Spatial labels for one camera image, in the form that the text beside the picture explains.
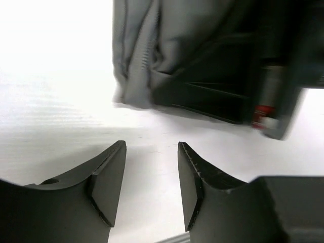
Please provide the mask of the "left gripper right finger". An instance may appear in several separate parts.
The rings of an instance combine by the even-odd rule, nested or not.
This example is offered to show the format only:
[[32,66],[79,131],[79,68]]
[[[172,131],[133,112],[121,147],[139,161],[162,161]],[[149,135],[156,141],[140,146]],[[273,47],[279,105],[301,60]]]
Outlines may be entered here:
[[323,242],[323,177],[261,176],[246,183],[178,144],[191,242]]

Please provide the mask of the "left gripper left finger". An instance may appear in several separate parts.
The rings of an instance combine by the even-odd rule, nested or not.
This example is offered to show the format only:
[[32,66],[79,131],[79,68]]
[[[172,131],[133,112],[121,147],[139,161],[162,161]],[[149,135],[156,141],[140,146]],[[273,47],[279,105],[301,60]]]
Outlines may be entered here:
[[125,163],[119,140],[41,184],[1,181],[1,242],[108,242]]

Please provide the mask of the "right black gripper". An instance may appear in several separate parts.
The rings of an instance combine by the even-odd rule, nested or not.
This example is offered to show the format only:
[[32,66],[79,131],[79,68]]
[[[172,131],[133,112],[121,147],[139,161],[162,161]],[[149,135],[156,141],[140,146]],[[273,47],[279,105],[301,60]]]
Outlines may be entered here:
[[170,71],[157,61],[153,103],[283,139],[302,90],[323,88],[323,1],[258,1],[255,18],[205,37]]

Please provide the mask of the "grey pleated skirt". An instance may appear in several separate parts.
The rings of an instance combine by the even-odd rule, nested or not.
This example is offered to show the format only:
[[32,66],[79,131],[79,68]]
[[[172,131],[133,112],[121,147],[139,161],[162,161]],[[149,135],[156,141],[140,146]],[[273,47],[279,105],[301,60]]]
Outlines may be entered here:
[[233,90],[246,69],[239,45],[257,1],[114,1],[118,101],[138,108],[201,102],[199,87]]

